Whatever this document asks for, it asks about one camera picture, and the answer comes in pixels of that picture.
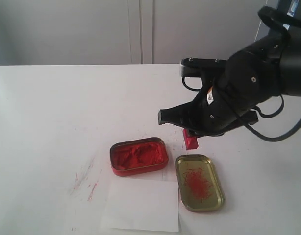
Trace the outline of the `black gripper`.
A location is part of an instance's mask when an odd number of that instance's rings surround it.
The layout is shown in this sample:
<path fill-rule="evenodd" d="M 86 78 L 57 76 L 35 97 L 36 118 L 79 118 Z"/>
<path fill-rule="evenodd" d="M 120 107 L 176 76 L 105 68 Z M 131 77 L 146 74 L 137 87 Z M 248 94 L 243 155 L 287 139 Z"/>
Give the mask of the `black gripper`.
<path fill-rule="evenodd" d="M 192 102 L 160 109 L 158 124 L 187 128 L 189 138 L 219 136 L 244 124 L 256 124 L 258 115 L 252 108 L 257 104 L 257 81 L 215 80 Z"/>

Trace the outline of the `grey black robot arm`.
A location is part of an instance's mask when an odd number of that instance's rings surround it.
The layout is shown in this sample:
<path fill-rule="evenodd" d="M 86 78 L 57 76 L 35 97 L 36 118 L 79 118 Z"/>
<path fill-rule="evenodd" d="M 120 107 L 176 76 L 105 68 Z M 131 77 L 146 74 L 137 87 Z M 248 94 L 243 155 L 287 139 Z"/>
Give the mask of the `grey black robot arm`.
<path fill-rule="evenodd" d="M 227 60 L 186 58 L 181 77 L 200 78 L 194 99 L 158 113 L 159 124 L 184 128 L 190 136 L 220 136 L 251 128 L 258 105 L 281 95 L 301 97 L 301 35 L 265 36 Z"/>

